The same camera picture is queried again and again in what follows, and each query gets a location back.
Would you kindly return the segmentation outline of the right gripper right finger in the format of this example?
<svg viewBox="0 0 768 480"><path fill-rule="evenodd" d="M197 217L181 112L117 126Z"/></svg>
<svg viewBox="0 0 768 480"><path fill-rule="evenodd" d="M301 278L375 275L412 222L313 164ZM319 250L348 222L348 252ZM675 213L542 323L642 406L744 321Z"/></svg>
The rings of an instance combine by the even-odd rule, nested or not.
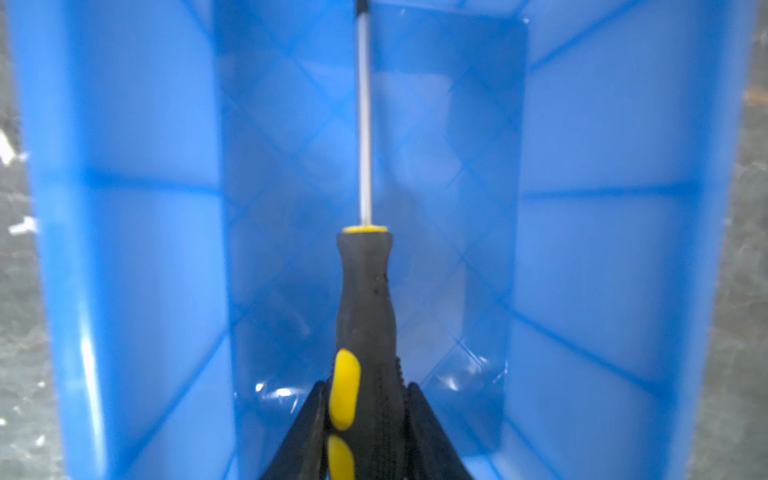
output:
<svg viewBox="0 0 768 480"><path fill-rule="evenodd" d="M406 478L472 480L419 385L406 395Z"/></svg>

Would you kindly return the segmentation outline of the blue plastic bin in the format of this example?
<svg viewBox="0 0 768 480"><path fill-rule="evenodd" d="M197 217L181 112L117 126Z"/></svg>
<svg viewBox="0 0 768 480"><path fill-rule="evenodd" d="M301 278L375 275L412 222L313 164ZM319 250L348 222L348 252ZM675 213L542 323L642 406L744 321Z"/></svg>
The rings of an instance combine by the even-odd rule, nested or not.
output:
<svg viewBox="0 0 768 480"><path fill-rule="evenodd" d="M9 1L72 479L682 479L754 1Z"/></svg>

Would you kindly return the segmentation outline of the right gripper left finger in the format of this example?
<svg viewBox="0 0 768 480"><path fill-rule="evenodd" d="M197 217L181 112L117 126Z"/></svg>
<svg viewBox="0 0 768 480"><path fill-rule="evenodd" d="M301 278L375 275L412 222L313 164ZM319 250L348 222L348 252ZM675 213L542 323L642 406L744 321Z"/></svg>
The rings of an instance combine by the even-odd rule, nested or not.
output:
<svg viewBox="0 0 768 480"><path fill-rule="evenodd" d="M320 480L328 475L328 381L317 382L261 480Z"/></svg>

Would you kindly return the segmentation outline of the black yellow screwdriver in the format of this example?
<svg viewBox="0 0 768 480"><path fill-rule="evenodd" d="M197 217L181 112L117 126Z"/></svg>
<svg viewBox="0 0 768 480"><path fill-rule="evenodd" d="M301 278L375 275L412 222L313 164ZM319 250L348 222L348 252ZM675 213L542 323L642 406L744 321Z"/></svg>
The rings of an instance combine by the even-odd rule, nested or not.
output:
<svg viewBox="0 0 768 480"><path fill-rule="evenodd" d="M370 4L355 4L358 224L337 237L343 269L327 441L334 479L405 476L405 399L388 264L393 237L373 221Z"/></svg>

